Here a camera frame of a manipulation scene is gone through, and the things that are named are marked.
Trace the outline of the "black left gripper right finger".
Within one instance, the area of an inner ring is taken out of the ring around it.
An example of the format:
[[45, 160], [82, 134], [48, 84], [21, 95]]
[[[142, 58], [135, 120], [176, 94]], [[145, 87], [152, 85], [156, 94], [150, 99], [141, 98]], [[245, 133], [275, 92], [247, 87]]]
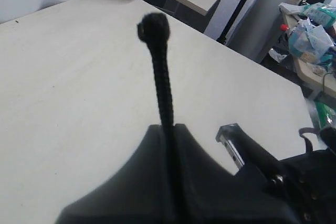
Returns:
[[299, 223], [284, 201], [222, 168], [184, 124], [175, 125], [174, 136], [182, 187], [181, 223]]

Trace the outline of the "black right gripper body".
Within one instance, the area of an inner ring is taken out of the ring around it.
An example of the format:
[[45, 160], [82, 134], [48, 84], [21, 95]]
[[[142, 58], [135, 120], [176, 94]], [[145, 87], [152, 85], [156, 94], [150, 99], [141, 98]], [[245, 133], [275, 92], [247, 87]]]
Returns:
[[263, 191], [285, 201], [302, 223], [335, 223], [335, 128], [318, 132], [327, 148], [317, 151], [305, 137], [312, 131], [299, 130], [306, 151], [297, 156], [278, 160], [246, 133], [239, 153], [261, 179]]

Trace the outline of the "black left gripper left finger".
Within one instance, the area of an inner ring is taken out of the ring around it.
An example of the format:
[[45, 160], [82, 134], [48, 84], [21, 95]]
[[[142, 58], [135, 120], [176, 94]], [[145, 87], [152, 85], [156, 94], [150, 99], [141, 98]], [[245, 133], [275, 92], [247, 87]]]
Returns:
[[148, 127], [130, 159], [105, 183], [63, 209], [57, 223], [173, 223], [165, 141]]

